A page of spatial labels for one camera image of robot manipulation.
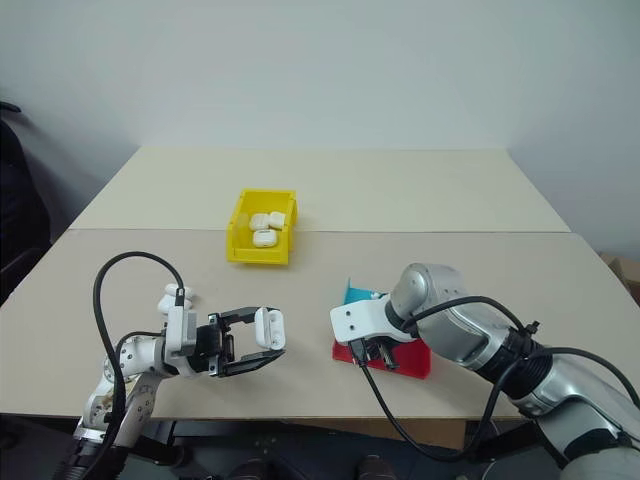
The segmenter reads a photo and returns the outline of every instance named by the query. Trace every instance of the blue object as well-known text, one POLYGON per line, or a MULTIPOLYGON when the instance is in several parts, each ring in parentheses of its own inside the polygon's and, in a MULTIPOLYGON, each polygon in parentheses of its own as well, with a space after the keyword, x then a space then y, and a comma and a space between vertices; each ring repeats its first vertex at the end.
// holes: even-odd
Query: blue object
POLYGON ((344 294, 344 305, 346 305, 347 303, 357 302, 359 300, 372 300, 375 298, 379 298, 374 295, 382 296, 384 294, 374 292, 373 290, 354 288, 351 286, 351 279, 349 279, 349 282, 347 283, 347 291, 344 294))

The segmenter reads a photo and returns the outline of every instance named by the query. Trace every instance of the black cable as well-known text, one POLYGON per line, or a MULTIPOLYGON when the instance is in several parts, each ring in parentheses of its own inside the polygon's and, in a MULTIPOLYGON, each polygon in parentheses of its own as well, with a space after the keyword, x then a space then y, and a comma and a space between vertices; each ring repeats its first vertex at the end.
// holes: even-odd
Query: black cable
POLYGON ((121 260, 124 260, 126 258, 131 258, 131 257, 148 258, 149 260, 153 260, 161 264, 162 266, 164 266, 167 270, 169 270, 171 274, 174 276, 176 283, 178 284, 178 290, 176 291, 176 305, 184 304, 184 282, 182 281, 182 277, 169 262, 152 253, 141 252, 141 251, 124 252, 111 258, 98 271, 96 275, 96 279, 93 283, 93 314, 96 319, 96 325, 98 327, 100 339, 102 340, 102 345, 104 346, 105 352, 107 353, 107 358, 109 359, 109 362, 111 363, 111 368, 113 369, 113 376, 114 376, 113 404, 111 409, 111 421, 109 422, 107 431, 105 432, 102 445, 100 445, 100 451, 96 455, 95 461, 85 471, 83 478, 89 477, 89 475, 97 468, 102 458, 104 458, 105 453, 109 450, 109 448, 111 448, 111 445, 113 445, 113 442, 115 441, 116 436, 118 435, 118 431, 120 429, 120 424, 122 423, 122 419, 124 418, 125 407, 126 407, 126 393, 125 393, 124 377, 122 375, 122 369, 120 368, 120 362, 118 360, 118 355, 120 354, 122 345, 128 338, 134 335, 158 336, 157 333, 131 332, 125 335, 118 342, 118 345, 116 346, 118 355, 116 355, 116 351, 114 351, 111 343, 111 338, 109 338, 109 332, 107 331, 107 326, 104 321, 104 315, 102 313, 102 304, 101 304, 102 283, 104 282, 104 278, 107 274, 107 271, 113 265, 115 265, 121 260))
POLYGON ((509 310, 507 307, 502 305, 497 300, 494 300, 493 298, 490 298, 490 297, 483 297, 481 295, 471 295, 468 297, 454 298, 453 300, 448 300, 446 302, 442 302, 438 305, 435 305, 434 307, 427 308, 423 312, 420 312, 419 314, 405 320, 402 323, 400 330, 402 330, 403 332, 406 332, 407 328, 411 327, 412 325, 415 325, 417 322, 419 322, 423 318, 442 312, 443 310, 447 310, 452 307, 457 307, 458 305, 466 305, 467 303, 484 303, 487 305, 491 305, 493 308, 495 308, 500 313, 502 313, 505 317, 511 320, 511 322, 516 326, 519 332, 525 333, 525 334, 528 332, 527 329, 524 327, 524 325, 522 325, 522 322, 518 319, 518 317, 515 316, 515 314, 511 312, 511 310, 509 310))
POLYGON ((367 381, 369 382, 369 385, 371 386, 371 389, 373 390, 373 393, 376 396, 376 399, 378 400, 378 403, 380 404, 380 407, 382 408, 383 412, 387 416, 387 419, 389 419, 389 422, 391 422, 393 427, 400 434, 400 436, 402 436, 402 438, 404 438, 420 454, 422 454, 422 455, 424 455, 424 456, 426 456, 428 458, 431 458, 432 460, 436 460, 436 461, 440 461, 440 462, 457 462, 457 461, 460 461, 460 460, 463 460, 463 459, 467 458, 468 456, 470 456, 478 448, 478 445, 479 445, 480 441, 484 437, 485 431, 487 430, 487 428, 491 424, 491 416, 493 415, 493 411, 494 411, 496 403, 498 401, 498 397, 500 395, 500 392, 502 391, 502 388, 504 387, 504 385, 506 384, 507 380, 509 379, 509 376, 514 372, 514 370, 516 370, 524 362, 527 362, 527 361, 530 361, 530 360, 533 360, 533 359, 539 358, 539 357, 553 356, 553 355, 576 355, 576 356, 588 358, 588 359, 593 360, 594 362, 597 362, 600 365, 604 366, 609 371, 611 371, 611 373, 613 373, 616 376, 616 378, 618 378, 618 380, 620 380, 622 385, 625 387, 625 389, 629 393, 629 396, 631 397, 631 400, 632 400, 633 404, 636 405, 638 408, 640 408, 640 399, 638 398, 638 394, 636 393, 635 389, 633 388, 633 385, 631 384, 629 379, 627 379, 627 377, 625 377, 624 374, 617 367, 615 367, 612 363, 610 363, 609 361, 607 361, 607 360, 603 359, 602 357, 599 357, 598 355, 595 355, 595 354, 593 354, 591 352, 587 352, 585 350, 580 350, 578 348, 570 348, 570 347, 542 348, 540 350, 536 350, 536 351, 532 352, 528 357, 520 358, 520 359, 512 362, 504 370, 504 372, 502 372, 502 375, 500 375, 500 377, 494 383, 494 385, 493 385, 493 387, 491 389, 491 393, 489 394, 489 398, 487 399, 487 403, 485 405, 485 409, 484 409, 484 412, 482 414, 482 418, 480 419, 480 422, 478 424, 478 428, 475 431, 475 433, 474 433, 471 441, 469 442, 469 444, 463 450, 460 450, 460 451, 458 451, 456 453, 453 453, 453 454, 440 454, 440 453, 437 453, 437 452, 435 452, 433 450, 427 450, 426 448, 424 448, 423 446, 418 444, 404 430, 402 425, 400 425, 398 420, 393 416, 393 414, 389 410, 389 407, 387 406, 386 402, 382 398, 380 390, 378 389, 378 386, 376 385, 375 381, 373 380, 373 377, 371 376, 371 373, 369 372, 369 369, 367 368, 366 363, 360 363, 359 362, 359 366, 360 366, 360 368, 362 368, 362 372, 364 373, 367 381))

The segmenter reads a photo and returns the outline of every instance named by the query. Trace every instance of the cardboard box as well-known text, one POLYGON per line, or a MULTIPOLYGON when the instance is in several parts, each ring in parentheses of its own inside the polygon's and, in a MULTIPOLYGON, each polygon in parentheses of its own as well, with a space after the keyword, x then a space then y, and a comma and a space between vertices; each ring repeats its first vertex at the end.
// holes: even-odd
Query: cardboard box
POLYGON ((640 262, 628 258, 601 253, 600 258, 606 263, 633 299, 640 306, 640 262))

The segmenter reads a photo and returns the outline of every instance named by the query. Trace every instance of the white wall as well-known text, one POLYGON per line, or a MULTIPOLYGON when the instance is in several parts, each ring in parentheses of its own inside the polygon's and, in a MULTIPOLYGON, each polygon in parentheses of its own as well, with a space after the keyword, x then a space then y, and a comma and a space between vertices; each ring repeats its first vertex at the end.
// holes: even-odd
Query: white wall
POLYGON ((594 248, 640 258, 637 0, 0 5, 0 97, 58 225, 141 144, 506 146, 594 248))

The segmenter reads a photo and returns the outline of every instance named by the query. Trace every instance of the cable connector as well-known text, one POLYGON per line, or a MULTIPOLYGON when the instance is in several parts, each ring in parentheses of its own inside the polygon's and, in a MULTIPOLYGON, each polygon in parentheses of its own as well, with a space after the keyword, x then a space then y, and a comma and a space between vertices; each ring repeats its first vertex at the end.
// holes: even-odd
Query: cable connector
POLYGON ((184 307, 184 297, 185 297, 184 288, 183 287, 176 288, 176 302, 174 303, 174 305, 176 307, 184 307))
POLYGON ((538 333, 538 327, 540 326, 540 322, 535 321, 533 323, 530 323, 529 325, 527 325, 526 327, 524 327, 524 329, 529 332, 529 336, 534 335, 536 333, 538 333))
POLYGON ((367 353, 367 345, 364 338, 358 338, 349 342, 349 350, 351 350, 351 356, 358 364, 359 367, 367 366, 369 361, 369 354, 367 353))

